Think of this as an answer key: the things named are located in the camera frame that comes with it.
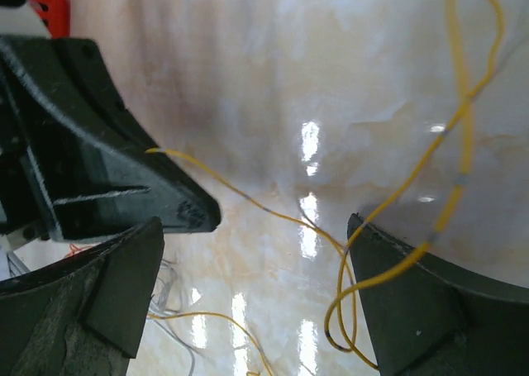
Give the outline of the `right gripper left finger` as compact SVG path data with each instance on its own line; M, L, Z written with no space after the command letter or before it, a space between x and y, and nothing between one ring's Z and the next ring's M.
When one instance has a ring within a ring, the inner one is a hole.
M153 217L1 282L3 375L124 375L137 355L164 251Z

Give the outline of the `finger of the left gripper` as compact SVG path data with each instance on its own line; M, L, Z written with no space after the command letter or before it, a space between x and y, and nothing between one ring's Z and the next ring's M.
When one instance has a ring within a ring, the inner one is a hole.
M127 109L89 39L1 38L1 232L106 240L158 217L214 231L217 201Z

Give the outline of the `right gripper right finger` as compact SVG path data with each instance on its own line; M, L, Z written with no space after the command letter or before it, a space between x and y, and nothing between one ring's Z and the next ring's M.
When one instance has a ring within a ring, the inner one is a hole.
M427 254L360 290L382 375L526 375L528 290Z

